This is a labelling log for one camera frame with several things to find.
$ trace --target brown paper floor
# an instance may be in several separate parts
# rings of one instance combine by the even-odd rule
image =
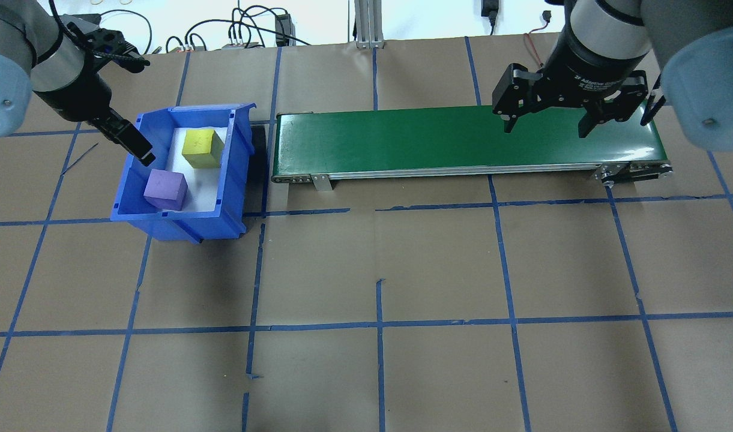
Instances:
[[[534,63],[519,35],[150,59],[102,72],[122,115],[256,102],[271,142],[279,112],[487,104]],[[265,186],[261,154],[249,231],[193,245],[109,222],[124,151],[34,98],[0,139],[0,430],[733,431],[733,154],[657,126],[675,175],[611,194],[316,192]]]

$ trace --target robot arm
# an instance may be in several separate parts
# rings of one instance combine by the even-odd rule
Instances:
[[[133,73],[149,65],[120,32],[55,19],[36,0],[0,0],[0,137],[22,125],[32,91],[62,118],[87,121],[149,165],[152,145],[111,109],[110,89],[97,74],[111,60]]]
[[[586,110],[580,137],[627,121],[647,97],[646,74],[635,68],[654,46],[663,92],[688,139],[733,150],[733,0],[549,2],[564,4],[566,25],[544,68],[511,64],[492,93],[506,132],[551,106]],[[659,106],[647,104],[642,125]]]

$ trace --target black cable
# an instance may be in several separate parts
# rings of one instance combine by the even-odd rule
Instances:
[[[492,32],[489,32],[489,35],[493,35],[495,33],[495,25],[497,25],[497,14],[499,13],[500,9],[492,9],[492,11],[489,12],[489,24],[492,25]]]
[[[246,38],[246,43],[244,44],[244,47],[249,46],[250,43],[252,43],[252,29],[251,27],[248,27],[244,22],[234,22],[230,25],[230,28],[228,28],[228,33],[232,31],[232,38],[235,39],[235,44],[238,44],[239,39],[243,40],[243,35],[235,35],[235,25],[238,25],[238,32],[241,33],[241,26],[246,27],[246,32],[249,33],[249,37]]]
[[[661,78],[662,74],[659,74],[659,76],[657,76],[657,81],[655,81],[652,86],[652,91],[649,93],[649,99],[644,107],[644,115],[641,116],[641,126],[648,125],[654,119],[654,116],[657,115],[657,112],[660,112],[660,109],[665,105],[665,95],[660,96],[660,98],[657,99],[657,102],[654,101],[654,91],[660,88]]]
[[[191,46],[193,46],[193,50],[196,49],[196,43],[193,42],[193,36],[197,36],[198,39],[201,39],[201,43],[204,44],[204,51],[209,51],[207,49],[207,42],[204,41],[204,38],[202,38],[201,35],[199,35],[198,33],[190,33],[190,44]]]
[[[172,41],[172,39],[175,39],[180,47],[184,47],[185,44],[182,43],[182,39],[177,38],[177,36],[169,36],[168,39],[166,39],[166,53],[169,53],[169,42]]]
[[[241,12],[243,15],[243,9],[240,6],[240,2],[239,2],[239,7],[232,9],[232,11],[230,12],[230,19],[232,20],[233,23],[230,25],[229,30],[232,31],[232,36],[234,36],[235,40],[239,40],[239,39],[243,40],[243,27],[241,27],[241,25],[243,24],[243,20],[239,19],[238,21],[235,21],[235,12],[236,11]],[[238,35],[235,35],[235,25],[236,24],[238,25]],[[249,40],[251,40],[252,38],[251,28],[247,27],[246,31],[249,32]]]
[[[74,33],[70,32],[70,30],[65,27],[65,23],[62,22],[61,19],[59,19],[59,12],[56,11],[56,5],[54,5],[54,0],[49,0],[49,8],[51,9],[51,15],[54,18],[54,22],[56,22],[56,26],[59,27],[59,30],[67,36],[67,38],[70,39],[70,41],[73,42],[76,46],[80,47],[80,49],[83,49],[83,51],[89,52],[95,57],[102,57],[102,58],[109,58],[110,60],[122,60],[122,61],[136,61],[139,63],[143,63],[146,66],[150,66],[150,62],[147,61],[143,57],[131,57],[130,55],[116,55],[116,54],[107,54],[106,52],[99,52],[92,49],[92,47],[89,47],[86,45],[86,42],[80,40],[78,36],[76,36]]]
[[[230,14],[230,17],[231,17],[232,21],[233,21],[233,22],[236,22],[236,21],[235,21],[235,11],[239,11],[239,12],[241,12],[241,17],[240,17],[240,19],[239,19],[239,20],[238,20],[237,22],[239,22],[239,23],[243,23],[243,17],[245,17],[245,16],[246,16],[246,17],[248,17],[248,19],[250,19],[250,20],[252,21],[252,24],[254,24],[254,27],[255,27],[255,28],[259,28],[259,27],[257,27],[257,22],[256,22],[256,21],[254,21],[254,17],[252,17],[252,16],[248,16],[248,15],[246,14],[246,11],[247,11],[247,10],[248,10],[248,9],[242,9],[242,8],[234,8],[234,9],[232,9],[232,13]],[[239,25],[239,28],[238,28],[238,35],[239,35],[239,37],[240,37],[240,38],[242,38],[242,39],[243,39],[243,35],[241,34],[241,27],[240,27],[240,25]],[[251,37],[251,35],[252,35],[252,30],[251,30],[251,28],[249,28],[249,37]],[[260,32],[258,31],[258,32],[257,32],[257,35],[259,35],[259,44],[261,44],[261,46],[265,46],[265,39],[264,39],[264,38],[262,38],[262,33],[260,33]]]
[[[289,11],[286,11],[286,9],[284,9],[284,8],[267,8],[267,7],[262,6],[262,5],[254,5],[254,6],[249,6],[248,8],[246,8],[246,13],[248,14],[249,13],[249,10],[254,9],[254,8],[261,8],[261,9],[263,9],[263,11],[259,12],[259,14],[254,14],[254,16],[261,16],[261,14],[264,14],[265,12],[270,12],[271,14],[273,14],[273,17],[276,18],[276,22],[278,22],[279,25],[281,25],[281,33],[286,33],[287,29],[284,27],[283,22],[281,21],[281,17],[279,17],[278,14],[276,14],[276,12],[274,12],[273,10],[274,9],[281,9],[284,12],[286,12],[286,14],[289,14]]]
[[[189,29],[189,30],[188,30],[188,31],[187,31],[187,32],[185,33],[185,35],[186,35],[186,36],[189,36],[189,35],[190,35],[190,33],[191,33],[191,32],[193,32],[193,30],[194,30],[194,29],[195,29],[196,27],[198,27],[199,25],[204,25],[204,24],[210,23],[210,22],[229,22],[229,23],[231,23],[231,24],[232,24],[232,23],[234,23],[234,21],[231,21],[231,20],[229,20],[229,19],[207,19],[207,20],[204,20],[204,21],[198,22],[198,23],[196,23],[195,25],[193,25],[193,27],[191,27],[191,28],[190,28],[190,29]],[[307,46],[309,46],[309,45],[310,45],[310,44],[309,44],[308,42],[305,42],[305,41],[303,41],[303,40],[301,40],[301,39],[299,39],[299,38],[295,38],[295,37],[294,37],[294,36],[292,36],[292,35],[286,35],[286,34],[284,34],[284,33],[274,32],[273,30],[269,30],[269,29],[267,29],[267,28],[262,28],[262,27],[257,27],[256,25],[251,25],[251,24],[246,24],[246,23],[243,23],[243,25],[245,25],[246,27],[256,28],[257,30],[262,30],[263,32],[273,33],[273,35],[279,35],[279,36],[284,36],[284,37],[286,37],[286,38],[292,39],[292,41],[298,41],[298,42],[300,42],[301,44],[306,44]]]
[[[150,25],[150,20],[147,19],[147,17],[144,16],[143,14],[140,14],[139,12],[135,12],[135,11],[130,11],[128,9],[110,9],[109,11],[102,12],[100,16],[105,16],[105,14],[109,14],[110,12],[127,12],[130,14],[135,14],[136,16],[141,17],[142,19],[145,20],[145,22],[147,23],[147,30],[150,33],[150,37],[147,39],[147,47],[145,49],[145,52],[143,53],[143,55],[146,55],[147,52],[150,51],[150,46],[152,46],[152,25]]]
[[[235,25],[238,25],[239,30],[241,29],[242,25],[246,27],[246,24],[244,24],[243,22],[234,22],[230,25],[230,27],[228,27],[227,38],[230,39],[230,44],[238,44],[239,36],[237,36],[237,34],[235,33]],[[249,27],[246,27],[246,30],[248,30],[249,32],[249,40],[246,41],[246,44],[249,44],[252,41],[252,30]]]

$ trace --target green belt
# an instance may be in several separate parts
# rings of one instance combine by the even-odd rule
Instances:
[[[585,111],[558,107],[520,118],[511,134],[489,106],[279,115],[273,181],[326,189],[348,178],[662,171],[668,156],[654,123],[639,125],[642,112],[586,139],[577,131]]]

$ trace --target foam block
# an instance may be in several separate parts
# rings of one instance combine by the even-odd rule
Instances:
[[[194,169],[218,169],[223,148],[214,129],[192,129],[185,134],[182,156]]]
[[[182,210],[187,192],[185,176],[179,172],[153,169],[147,179],[143,196],[161,210]]]

